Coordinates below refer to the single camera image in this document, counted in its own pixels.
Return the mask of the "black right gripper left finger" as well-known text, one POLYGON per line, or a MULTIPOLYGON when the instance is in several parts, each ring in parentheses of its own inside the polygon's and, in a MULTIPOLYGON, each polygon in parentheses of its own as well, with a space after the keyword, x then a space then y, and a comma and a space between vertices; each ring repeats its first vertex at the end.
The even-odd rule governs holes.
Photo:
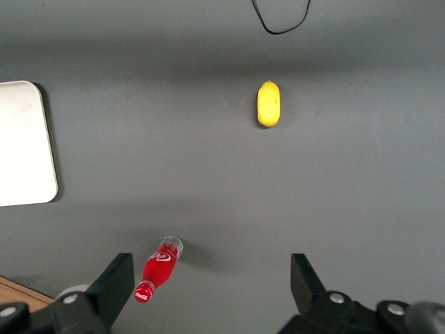
POLYGON ((120 253, 88 287, 72 287, 51 306, 55 333, 110 333, 134 290, 131 253, 120 253))

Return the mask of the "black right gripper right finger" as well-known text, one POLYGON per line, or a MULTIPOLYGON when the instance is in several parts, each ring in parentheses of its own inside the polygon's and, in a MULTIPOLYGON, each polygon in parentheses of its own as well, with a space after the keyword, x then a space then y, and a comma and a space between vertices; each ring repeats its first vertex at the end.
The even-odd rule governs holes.
POLYGON ((338 291, 328 291, 304 254, 291 256, 291 293, 298 314, 280 333, 368 333, 357 318, 357 303, 338 291))

